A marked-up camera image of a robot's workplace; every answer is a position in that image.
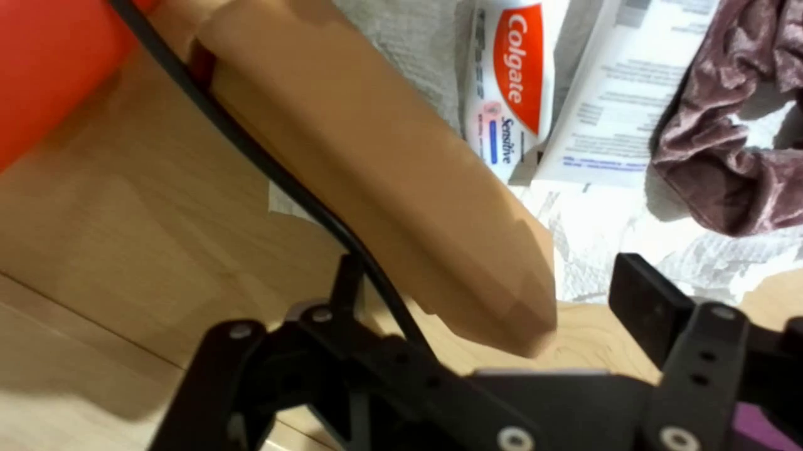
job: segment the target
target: black cable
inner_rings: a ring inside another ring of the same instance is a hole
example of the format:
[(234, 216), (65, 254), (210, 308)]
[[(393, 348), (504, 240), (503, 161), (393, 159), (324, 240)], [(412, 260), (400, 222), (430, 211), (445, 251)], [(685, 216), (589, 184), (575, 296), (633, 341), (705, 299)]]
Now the black cable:
[(288, 192), (313, 221), (319, 221), (341, 245), (358, 256), (368, 280), (377, 285), (381, 300), (391, 310), (402, 334), (408, 341), (421, 343), (425, 353), (434, 358), (421, 328), (406, 310), (397, 285), (390, 280), (371, 251), (358, 235), (328, 211), (306, 186), (301, 186), (255, 137), (240, 127), (237, 117), (190, 76), (185, 63), (165, 45), (154, 30), (148, 17), (134, 6), (134, 0), (109, 0), (140, 45), (158, 60), (158, 66), (174, 78), (176, 85), (195, 102), (195, 107), (234, 142), (234, 147), (252, 161), (263, 175), (268, 175), (284, 192)]

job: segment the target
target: wooden surface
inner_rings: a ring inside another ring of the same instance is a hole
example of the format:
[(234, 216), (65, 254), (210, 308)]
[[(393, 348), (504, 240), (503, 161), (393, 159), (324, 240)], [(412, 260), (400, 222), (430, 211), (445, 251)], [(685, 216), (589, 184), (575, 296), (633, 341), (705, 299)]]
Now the wooden surface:
[[(222, 2), (165, 0), (154, 19), (185, 47)], [(210, 324), (277, 324), (288, 306), (324, 299), (341, 247), (265, 202), (268, 184), (144, 52), (0, 172), (0, 448), (140, 448)], [(801, 273), (774, 279), (745, 308), (779, 325), (803, 313), (801, 285)], [(563, 306), (558, 338), (536, 362), (472, 345), (417, 315), (456, 372), (654, 378), (603, 306)], [(288, 448), (301, 448), (296, 432), (319, 438), (304, 413), (284, 423)]]

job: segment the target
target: cardboard box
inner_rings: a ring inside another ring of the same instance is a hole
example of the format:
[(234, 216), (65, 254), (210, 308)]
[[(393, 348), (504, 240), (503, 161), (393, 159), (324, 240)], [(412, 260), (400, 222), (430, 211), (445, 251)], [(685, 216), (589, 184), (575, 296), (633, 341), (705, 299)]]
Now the cardboard box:
[(513, 353), (543, 348), (549, 234), (328, 0), (234, 0), (193, 60), (214, 60), (214, 96), (426, 313)]

